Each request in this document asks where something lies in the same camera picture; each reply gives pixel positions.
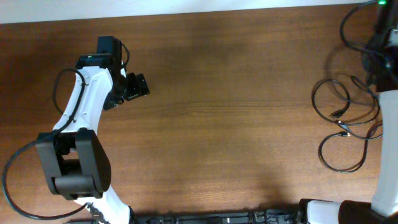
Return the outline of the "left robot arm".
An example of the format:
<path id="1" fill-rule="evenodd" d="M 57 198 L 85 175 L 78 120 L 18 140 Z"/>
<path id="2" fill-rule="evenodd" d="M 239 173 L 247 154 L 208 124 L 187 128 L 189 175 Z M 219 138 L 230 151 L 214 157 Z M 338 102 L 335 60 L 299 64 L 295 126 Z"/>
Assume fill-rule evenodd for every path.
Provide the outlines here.
<path id="1" fill-rule="evenodd" d="M 97 137 L 101 113 L 150 90 L 143 74 L 127 73 L 125 45 L 113 36 L 98 38 L 94 54 L 79 57 L 75 86 L 54 133 L 37 145 L 49 190 L 84 206 L 99 223 L 134 223 L 132 208 L 111 186 L 111 164 Z"/>

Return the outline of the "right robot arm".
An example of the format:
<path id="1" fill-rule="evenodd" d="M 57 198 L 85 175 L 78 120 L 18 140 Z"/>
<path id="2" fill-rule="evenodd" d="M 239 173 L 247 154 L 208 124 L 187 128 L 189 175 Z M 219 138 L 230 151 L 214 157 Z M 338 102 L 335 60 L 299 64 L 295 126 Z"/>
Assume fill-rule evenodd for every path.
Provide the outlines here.
<path id="1" fill-rule="evenodd" d="M 367 44 L 348 40 L 345 37 L 346 22 L 355 12 L 372 4 L 378 6 L 373 36 Z M 332 167 L 323 156 L 323 145 L 331 138 L 355 135 L 351 130 L 353 124 L 340 119 L 354 103 L 349 94 L 344 96 L 345 106 L 325 118 L 342 130 L 322 140 L 318 157 L 328 169 L 350 174 L 364 165 L 369 142 L 381 138 L 381 170 L 377 190 L 371 202 L 302 199 L 294 223 L 397 223 L 397 1 L 367 1 L 359 4 L 345 15 L 339 32 L 346 47 L 361 53 L 366 79 L 361 81 L 352 76 L 351 81 L 371 96 L 376 113 L 369 119 L 371 128 L 361 137 L 365 148 L 360 161 L 345 169 Z"/>

